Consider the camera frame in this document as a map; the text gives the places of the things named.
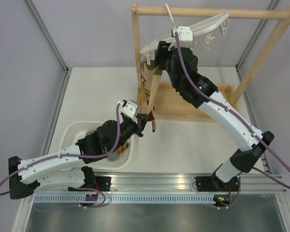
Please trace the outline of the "aluminium mounting rail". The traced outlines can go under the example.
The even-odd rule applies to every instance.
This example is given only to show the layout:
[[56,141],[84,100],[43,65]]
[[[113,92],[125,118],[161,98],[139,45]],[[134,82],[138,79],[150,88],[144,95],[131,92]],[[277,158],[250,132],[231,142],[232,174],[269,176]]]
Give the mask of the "aluminium mounting rail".
[[[94,173],[97,176],[110,176],[108,192],[189,192],[197,191],[196,177],[209,174],[157,174],[157,173]],[[243,194],[285,193],[286,187],[276,183],[278,175],[268,178],[261,174],[243,174],[239,179],[239,189]]]

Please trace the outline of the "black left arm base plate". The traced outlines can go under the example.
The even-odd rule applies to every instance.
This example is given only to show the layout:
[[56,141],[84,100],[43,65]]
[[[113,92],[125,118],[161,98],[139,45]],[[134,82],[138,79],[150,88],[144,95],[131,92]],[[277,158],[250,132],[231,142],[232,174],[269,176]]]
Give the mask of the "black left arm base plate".
[[68,187],[68,191],[85,191],[84,188],[97,189],[100,191],[109,191],[111,186],[110,176],[97,176],[86,180],[80,187]]

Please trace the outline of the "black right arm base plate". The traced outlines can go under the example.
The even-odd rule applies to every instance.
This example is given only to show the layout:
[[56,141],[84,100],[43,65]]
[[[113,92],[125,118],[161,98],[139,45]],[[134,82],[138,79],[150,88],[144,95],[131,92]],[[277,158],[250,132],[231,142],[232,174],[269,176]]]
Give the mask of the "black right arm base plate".
[[235,176],[225,183],[217,177],[197,176],[196,186],[199,192],[236,192],[239,189],[239,179]]

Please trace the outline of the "beige sock olive toe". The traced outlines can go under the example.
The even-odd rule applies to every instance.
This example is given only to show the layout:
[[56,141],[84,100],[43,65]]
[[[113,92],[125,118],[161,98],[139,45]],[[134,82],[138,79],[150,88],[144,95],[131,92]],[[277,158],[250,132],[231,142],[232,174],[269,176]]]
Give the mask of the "beige sock olive toe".
[[150,97],[150,90],[151,90],[151,86],[152,86],[152,81],[153,81],[153,76],[154,73],[156,71],[157,67],[154,66],[153,64],[148,65],[145,62],[144,65],[144,79],[146,80],[145,82],[143,82],[143,88],[144,88],[144,92],[145,92],[145,97],[146,97],[146,103],[149,103],[149,97]]
[[150,95],[149,95],[149,100],[148,100],[148,109],[147,109],[147,114],[151,116],[152,132],[155,132],[156,130],[156,123],[155,123],[153,111],[154,111],[155,99],[156,99],[161,77],[162,77],[162,70],[159,68],[156,68],[156,70],[154,71],[152,75],[152,82],[151,82]]

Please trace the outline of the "wooden hanging rack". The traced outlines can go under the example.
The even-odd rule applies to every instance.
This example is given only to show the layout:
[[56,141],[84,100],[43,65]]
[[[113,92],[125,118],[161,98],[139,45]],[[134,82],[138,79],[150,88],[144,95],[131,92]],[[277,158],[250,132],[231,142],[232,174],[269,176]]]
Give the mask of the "wooden hanging rack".
[[[137,102],[140,112],[149,120],[178,119],[214,121],[222,127],[240,125],[249,127],[236,109],[236,104],[290,25],[290,7],[276,10],[238,10],[131,7],[134,49],[138,78]],[[155,39],[140,47],[139,16],[167,15],[198,16],[200,21],[191,26],[173,26],[169,36]],[[192,49],[199,36],[205,37],[205,47],[213,42],[212,31],[224,34],[231,18],[275,19],[277,24],[254,60],[237,89],[224,94],[208,77],[198,71],[198,58]]]

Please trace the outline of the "white perforated plastic basket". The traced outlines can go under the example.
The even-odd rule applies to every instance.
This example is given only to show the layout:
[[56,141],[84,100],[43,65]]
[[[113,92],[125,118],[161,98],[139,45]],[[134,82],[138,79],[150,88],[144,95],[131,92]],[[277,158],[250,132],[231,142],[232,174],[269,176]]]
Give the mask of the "white perforated plastic basket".
[[[61,138],[60,149],[62,150],[72,144],[75,144],[79,139],[84,138],[87,132],[95,130],[98,126],[101,126],[102,124],[103,123],[101,121],[76,121],[70,124],[66,128]],[[122,154],[118,155],[117,159],[113,161],[109,161],[108,159],[102,159],[97,162],[89,163],[88,166],[98,170],[119,170],[124,168],[128,165],[132,157],[134,136],[132,136],[128,140],[128,143],[128,148]]]

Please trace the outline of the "white plastic clip hanger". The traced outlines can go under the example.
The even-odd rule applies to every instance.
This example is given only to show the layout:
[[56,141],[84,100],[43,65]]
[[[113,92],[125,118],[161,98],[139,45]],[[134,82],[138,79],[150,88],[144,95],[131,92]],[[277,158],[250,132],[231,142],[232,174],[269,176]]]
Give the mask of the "white plastic clip hanger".
[[157,55],[155,55],[155,51],[158,48],[158,44],[160,41],[165,41],[167,43],[167,51],[170,51],[171,48],[177,47],[176,36],[175,33],[178,33],[180,45],[182,47],[193,48],[197,41],[196,38],[199,36],[205,36],[205,48],[206,50],[211,49],[211,45],[215,37],[212,36],[212,31],[216,28],[220,29],[220,33],[224,35],[227,31],[228,24],[230,22],[228,12],[220,13],[203,21],[200,21],[191,26],[176,26],[174,22],[174,18],[172,16],[172,12],[168,6],[165,5],[168,15],[173,24],[173,28],[171,29],[170,35],[165,35],[160,38],[157,38],[150,42],[147,46],[145,46],[142,50],[140,50],[141,59],[150,64],[152,60],[154,60]]

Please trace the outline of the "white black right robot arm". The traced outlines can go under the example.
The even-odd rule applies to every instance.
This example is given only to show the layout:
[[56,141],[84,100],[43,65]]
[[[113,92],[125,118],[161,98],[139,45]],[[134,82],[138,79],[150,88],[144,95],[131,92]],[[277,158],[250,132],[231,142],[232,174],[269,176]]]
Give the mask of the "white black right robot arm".
[[210,116],[234,140],[238,149],[210,177],[215,190],[223,190],[240,173],[249,173],[274,135],[250,125],[224,98],[218,87],[198,73],[198,58],[187,47],[160,41],[154,64],[165,70],[183,100]]

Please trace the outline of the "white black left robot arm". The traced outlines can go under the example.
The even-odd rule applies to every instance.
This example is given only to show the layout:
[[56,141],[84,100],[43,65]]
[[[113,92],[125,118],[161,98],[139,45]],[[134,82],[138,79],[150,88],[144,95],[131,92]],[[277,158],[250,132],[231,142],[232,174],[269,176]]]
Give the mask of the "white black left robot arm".
[[135,118],[130,118],[124,113],[116,116],[122,118],[104,122],[94,132],[59,152],[31,160],[21,159],[18,156],[9,158],[10,199],[18,200],[28,197],[45,185],[58,187],[62,182],[52,181],[50,175],[76,166],[81,166],[81,176],[71,181],[67,185],[68,189],[93,190],[96,186],[96,179],[88,164],[107,158],[133,135],[142,137],[147,122],[152,119],[146,114],[138,114]]

